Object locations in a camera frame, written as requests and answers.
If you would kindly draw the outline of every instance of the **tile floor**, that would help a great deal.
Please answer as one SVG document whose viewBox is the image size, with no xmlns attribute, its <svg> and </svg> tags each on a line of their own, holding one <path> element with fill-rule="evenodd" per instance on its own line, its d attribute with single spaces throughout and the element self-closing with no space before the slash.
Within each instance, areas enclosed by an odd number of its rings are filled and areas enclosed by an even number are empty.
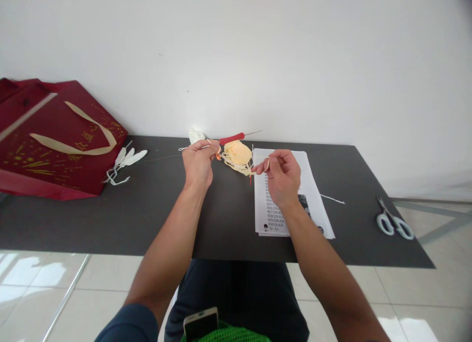
<svg viewBox="0 0 472 342">
<path fill-rule="evenodd" d="M 425 205 L 472 213 L 472 206 Z M 399 208 L 421 237 L 454 218 Z M 393 342 L 469 341 L 472 221 L 424 245 L 436 270 L 349 267 Z M 0 251 L 0 342 L 40 342 L 86 255 Z M 92 255 L 47 341 L 93 341 L 122 305 L 141 257 Z M 288 264 L 310 341 L 336 341 L 297 264 Z"/>
</svg>

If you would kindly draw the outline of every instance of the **red crochet hook handle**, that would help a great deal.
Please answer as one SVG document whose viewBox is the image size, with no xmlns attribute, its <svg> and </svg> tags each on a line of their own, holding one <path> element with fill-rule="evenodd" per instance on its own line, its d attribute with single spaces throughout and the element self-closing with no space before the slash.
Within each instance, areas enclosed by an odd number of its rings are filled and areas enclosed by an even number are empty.
<svg viewBox="0 0 472 342">
<path fill-rule="evenodd" d="M 232 141 L 242 140 L 242 139 L 244 139 L 244 133 L 239 133 L 239 134 L 233 135 L 232 137 L 220 139 L 220 145 L 225 145 Z"/>
</svg>

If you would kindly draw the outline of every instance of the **blue sleeve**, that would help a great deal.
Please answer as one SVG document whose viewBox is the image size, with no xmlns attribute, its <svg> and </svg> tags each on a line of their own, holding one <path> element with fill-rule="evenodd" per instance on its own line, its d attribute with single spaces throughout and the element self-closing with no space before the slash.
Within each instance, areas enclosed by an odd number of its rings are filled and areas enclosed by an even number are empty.
<svg viewBox="0 0 472 342">
<path fill-rule="evenodd" d="M 141 304 L 122 307 L 95 342 L 155 342 L 158 328 L 154 314 Z"/>
</svg>

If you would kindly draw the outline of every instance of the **green bag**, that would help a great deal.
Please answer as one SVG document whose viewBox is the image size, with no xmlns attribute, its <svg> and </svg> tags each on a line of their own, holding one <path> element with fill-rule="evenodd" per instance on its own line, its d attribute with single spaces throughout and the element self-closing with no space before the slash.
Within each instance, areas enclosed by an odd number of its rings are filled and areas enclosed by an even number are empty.
<svg viewBox="0 0 472 342">
<path fill-rule="evenodd" d="M 181 342 L 187 342 L 185 336 L 182 337 Z M 218 330 L 200 338 L 198 342 L 270 342 L 270 340 L 268 337 L 246 330 L 244 327 L 233 327 L 219 320 Z"/>
</svg>

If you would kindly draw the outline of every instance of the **smartphone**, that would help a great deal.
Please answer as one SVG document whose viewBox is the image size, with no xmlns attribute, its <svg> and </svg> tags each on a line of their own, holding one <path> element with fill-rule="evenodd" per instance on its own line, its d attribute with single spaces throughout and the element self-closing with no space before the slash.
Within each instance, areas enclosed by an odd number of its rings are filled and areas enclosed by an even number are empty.
<svg viewBox="0 0 472 342">
<path fill-rule="evenodd" d="M 217 307 L 187 316 L 183 321 L 183 332 L 188 342 L 200 339 L 215 330 L 218 330 Z"/>
</svg>

